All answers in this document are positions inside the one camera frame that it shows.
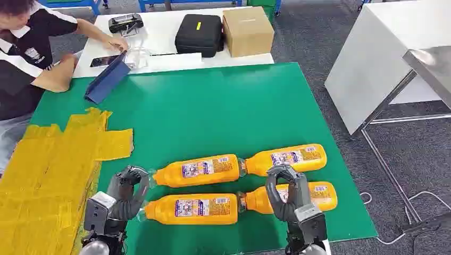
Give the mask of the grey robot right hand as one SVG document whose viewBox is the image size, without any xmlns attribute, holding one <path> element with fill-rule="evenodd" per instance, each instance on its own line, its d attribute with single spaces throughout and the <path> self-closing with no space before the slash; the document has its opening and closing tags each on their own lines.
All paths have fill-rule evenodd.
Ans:
<svg viewBox="0 0 451 255">
<path fill-rule="evenodd" d="M 265 189 L 277 219 L 283 222 L 304 222 L 315 214 L 311 202 L 307 178 L 296 172 L 290 165 L 273 166 L 267 171 Z M 277 191 L 277 180 L 285 179 L 289 184 L 287 201 L 283 201 Z"/>
</svg>

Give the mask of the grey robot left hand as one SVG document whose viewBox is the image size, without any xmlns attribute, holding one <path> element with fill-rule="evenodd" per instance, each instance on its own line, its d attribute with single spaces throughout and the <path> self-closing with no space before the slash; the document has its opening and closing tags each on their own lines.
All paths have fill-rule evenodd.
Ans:
<svg viewBox="0 0 451 255">
<path fill-rule="evenodd" d="M 131 220 L 139 212 L 149 189 L 149 173 L 139 166 L 127 166 L 110 180 L 107 194 L 116 200 L 109 218 Z"/>
</svg>

